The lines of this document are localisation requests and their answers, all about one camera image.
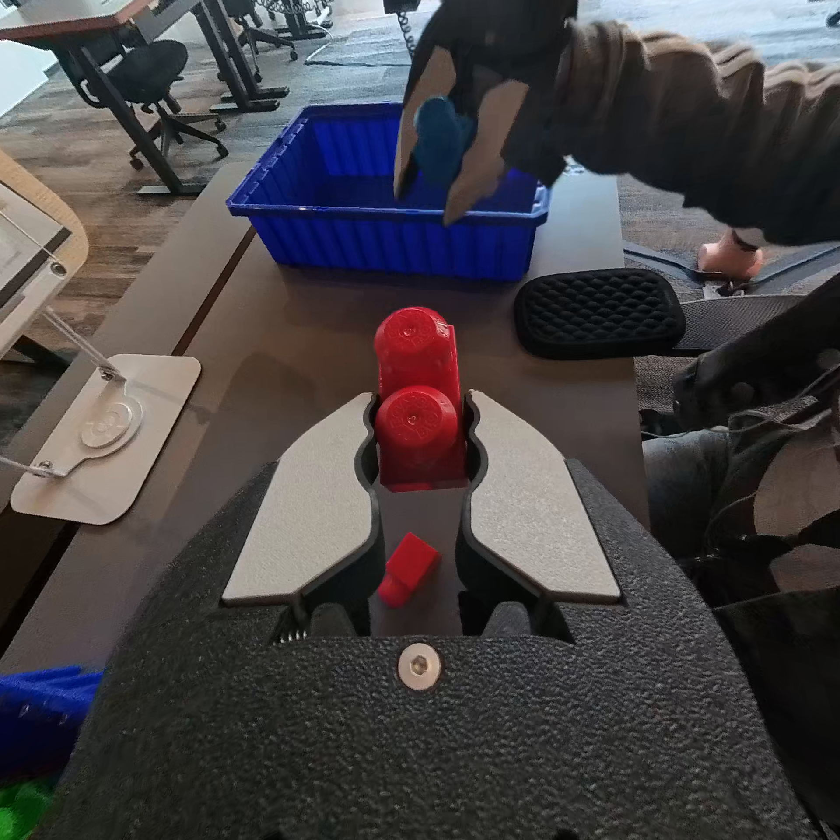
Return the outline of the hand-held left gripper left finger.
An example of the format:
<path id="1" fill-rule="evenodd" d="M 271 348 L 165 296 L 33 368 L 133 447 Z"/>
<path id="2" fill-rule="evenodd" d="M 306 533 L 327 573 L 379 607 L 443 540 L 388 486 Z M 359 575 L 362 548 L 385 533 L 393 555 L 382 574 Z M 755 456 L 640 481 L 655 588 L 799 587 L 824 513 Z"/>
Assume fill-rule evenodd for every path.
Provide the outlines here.
<path id="1" fill-rule="evenodd" d="M 313 425 L 276 463 L 222 593 L 226 606 L 359 607 L 385 569 L 378 460 L 363 392 Z"/>

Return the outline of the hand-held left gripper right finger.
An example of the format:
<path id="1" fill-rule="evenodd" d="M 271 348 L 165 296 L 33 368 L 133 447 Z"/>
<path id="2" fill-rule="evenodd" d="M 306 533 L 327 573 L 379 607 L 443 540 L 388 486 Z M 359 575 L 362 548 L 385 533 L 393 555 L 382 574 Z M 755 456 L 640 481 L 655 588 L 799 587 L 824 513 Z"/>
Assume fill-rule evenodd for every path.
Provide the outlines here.
<path id="1" fill-rule="evenodd" d="M 467 471 L 456 540 L 465 588 L 489 605 L 612 605 L 622 593 L 561 452 L 488 394 L 465 395 Z"/>

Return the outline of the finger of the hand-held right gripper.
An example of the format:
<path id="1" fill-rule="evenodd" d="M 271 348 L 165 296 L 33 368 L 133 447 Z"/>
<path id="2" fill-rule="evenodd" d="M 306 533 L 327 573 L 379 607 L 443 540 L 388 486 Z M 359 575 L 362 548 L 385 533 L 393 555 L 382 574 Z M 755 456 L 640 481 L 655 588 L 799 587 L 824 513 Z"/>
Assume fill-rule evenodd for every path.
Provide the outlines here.
<path id="1" fill-rule="evenodd" d="M 446 227 L 458 222 L 477 202 L 495 191 L 506 170 L 502 151 L 528 92 L 527 83 L 508 79 L 489 89 L 481 99 L 475 138 L 448 189 L 444 208 Z"/>
<path id="2" fill-rule="evenodd" d="M 410 169 L 415 162 L 413 157 L 417 142 L 414 129 L 414 117 L 421 104 L 431 97 L 449 97 L 456 81 L 455 62 L 451 53 L 436 46 L 419 77 L 407 91 L 407 100 L 403 104 L 402 116 L 399 122 L 394 158 L 393 194 L 395 198 L 402 196 L 411 180 Z"/>

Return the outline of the blue building block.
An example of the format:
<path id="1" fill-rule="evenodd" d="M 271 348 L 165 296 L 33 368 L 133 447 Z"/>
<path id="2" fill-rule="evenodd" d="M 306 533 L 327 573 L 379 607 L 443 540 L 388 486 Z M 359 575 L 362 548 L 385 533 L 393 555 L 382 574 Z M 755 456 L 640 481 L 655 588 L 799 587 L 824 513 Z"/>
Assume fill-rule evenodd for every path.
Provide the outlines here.
<path id="1" fill-rule="evenodd" d="M 436 96 L 416 111 L 414 129 L 413 157 L 418 170 L 428 184 L 449 188 L 476 136 L 477 120 L 457 112 L 448 97 Z"/>

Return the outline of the blue plastic bin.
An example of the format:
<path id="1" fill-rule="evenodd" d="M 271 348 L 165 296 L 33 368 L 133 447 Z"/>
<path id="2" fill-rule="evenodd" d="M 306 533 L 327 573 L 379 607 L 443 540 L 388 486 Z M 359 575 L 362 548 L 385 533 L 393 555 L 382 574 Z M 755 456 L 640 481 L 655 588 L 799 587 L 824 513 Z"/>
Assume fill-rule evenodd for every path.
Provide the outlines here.
<path id="1" fill-rule="evenodd" d="M 510 171 L 496 192 L 449 227 L 445 192 L 418 175 L 392 189 L 401 106 L 395 101 L 306 107 L 226 201 L 287 266 L 520 281 L 551 191 Z"/>
<path id="2" fill-rule="evenodd" d="M 73 665 L 1 677 L 1 786 L 61 776 L 102 676 Z"/>

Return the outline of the red two-stud building block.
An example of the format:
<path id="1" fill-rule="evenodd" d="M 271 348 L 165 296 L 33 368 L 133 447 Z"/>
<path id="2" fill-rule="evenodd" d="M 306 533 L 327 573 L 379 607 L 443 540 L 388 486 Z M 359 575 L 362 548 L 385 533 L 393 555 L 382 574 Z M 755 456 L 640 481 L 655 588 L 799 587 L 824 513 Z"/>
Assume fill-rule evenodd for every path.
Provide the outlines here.
<path id="1" fill-rule="evenodd" d="M 430 308 L 394 311 L 374 336 L 381 484 L 392 491 L 466 485 L 466 436 L 455 329 Z"/>

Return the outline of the green building block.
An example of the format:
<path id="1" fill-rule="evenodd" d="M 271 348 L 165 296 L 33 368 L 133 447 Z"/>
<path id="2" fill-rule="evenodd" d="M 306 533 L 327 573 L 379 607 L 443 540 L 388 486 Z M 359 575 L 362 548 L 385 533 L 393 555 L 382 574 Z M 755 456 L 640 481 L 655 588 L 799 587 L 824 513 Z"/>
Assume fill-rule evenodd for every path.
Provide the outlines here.
<path id="1" fill-rule="evenodd" d="M 59 776 L 1 786 L 1 839 L 28 839 L 53 801 Z"/>

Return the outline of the black textured wrist rest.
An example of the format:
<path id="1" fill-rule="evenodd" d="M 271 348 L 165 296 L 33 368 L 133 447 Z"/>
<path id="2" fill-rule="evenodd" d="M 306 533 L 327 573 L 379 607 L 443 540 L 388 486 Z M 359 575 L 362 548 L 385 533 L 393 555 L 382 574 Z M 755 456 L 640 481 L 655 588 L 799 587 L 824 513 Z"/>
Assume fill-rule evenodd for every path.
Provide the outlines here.
<path id="1" fill-rule="evenodd" d="M 666 355 L 686 316 L 666 278 L 650 269 L 594 269 L 531 279 L 512 308 L 521 347 L 548 361 Z"/>

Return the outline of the person's leg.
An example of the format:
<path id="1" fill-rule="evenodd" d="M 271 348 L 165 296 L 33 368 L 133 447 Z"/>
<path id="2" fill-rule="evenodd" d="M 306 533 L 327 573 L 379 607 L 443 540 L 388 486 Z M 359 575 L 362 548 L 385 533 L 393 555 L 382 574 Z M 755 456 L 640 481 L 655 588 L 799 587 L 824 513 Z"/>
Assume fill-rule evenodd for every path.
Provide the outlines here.
<path id="1" fill-rule="evenodd" d="M 839 279 L 674 380 L 644 442 L 654 537 L 739 657 L 794 790 L 839 823 Z"/>

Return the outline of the black office chair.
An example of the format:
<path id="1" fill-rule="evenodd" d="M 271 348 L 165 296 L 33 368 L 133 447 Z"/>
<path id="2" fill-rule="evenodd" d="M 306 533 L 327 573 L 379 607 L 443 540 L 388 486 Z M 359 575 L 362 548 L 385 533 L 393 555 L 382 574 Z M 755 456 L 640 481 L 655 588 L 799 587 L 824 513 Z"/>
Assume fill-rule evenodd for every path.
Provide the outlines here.
<path id="1" fill-rule="evenodd" d="M 673 358 L 696 358 L 790 310 L 805 297 L 792 289 L 825 271 L 836 274 L 839 258 L 838 243 L 810 246 L 775 260 L 755 279 L 740 281 L 704 274 L 683 259 L 635 243 L 623 242 L 623 250 L 640 266 L 702 292 L 681 304 L 686 330 L 665 352 Z"/>
<path id="2" fill-rule="evenodd" d="M 221 117 L 212 112 L 185 115 L 172 96 L 172 87 L 183 79 L 188 59 L 182 43 L 163 39 L 128 48 L 118 36 L 105 35 L 90 41 L 87 50 L 91 63 L 103 71 L 133 116 L 136 107 L 157 115 L 145 134 L 166 161 L 172 143 L 184 144 L 185 135 L 214 145 L 220 159 L 228 156 L 228 148 L 216 134 L 196 127 L 198 123 L 213 122 L 216 132 L 222 132 L 226 123 Z"/>

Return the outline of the wooden office desk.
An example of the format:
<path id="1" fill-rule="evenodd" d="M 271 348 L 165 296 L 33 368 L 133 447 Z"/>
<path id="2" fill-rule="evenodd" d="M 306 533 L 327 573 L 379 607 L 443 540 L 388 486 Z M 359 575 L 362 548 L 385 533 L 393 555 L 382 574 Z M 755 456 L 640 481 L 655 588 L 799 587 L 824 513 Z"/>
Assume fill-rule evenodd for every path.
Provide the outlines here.
<path id="1" fill-rule="evenodd" d="M 141 196 L 195 197 L 204 182 L 184 182 L 153 147 L 145 130 L 157 120 L 155 113 L 135 108 L 131 114 L 123 99 L 91 63 L 87 45 L 105 35 L 116 35 L 126 47 L 149 45 L 185 15 L 192 14 L 217 64 L 217 70 L 228 89 L 227 100 L 210 111 L 223 119 L 226 113 L 271 112 L 288 95 L 288 87 L 263 89 L 251 71 L 230 24 L 223 2 L 162 2 L 155 12 L 155 2 L 145 1 L 36 1 L 18 2 L 16 8 L 2 18 L 2 40 L 44 49 L 54 54 L 80 98 L 95 109 L 109 110 L 129 135 L 134 147 L 131 165 L 141 170 L 144 158 L 157 174 L 161 184 L 147 185 Z"/>

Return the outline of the printed instruction sheet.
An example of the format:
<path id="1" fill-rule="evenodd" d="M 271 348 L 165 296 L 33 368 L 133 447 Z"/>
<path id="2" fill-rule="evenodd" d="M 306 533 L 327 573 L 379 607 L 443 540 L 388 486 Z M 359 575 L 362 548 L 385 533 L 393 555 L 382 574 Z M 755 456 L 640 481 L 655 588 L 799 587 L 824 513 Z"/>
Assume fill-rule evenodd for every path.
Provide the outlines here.
<path id="1" fill-rule="evenodd" d="M 62 223 L 1 184 L 1 320 L 44 280 L 53 289 L 67 275 L 58 250 L 70 237 Z"/>

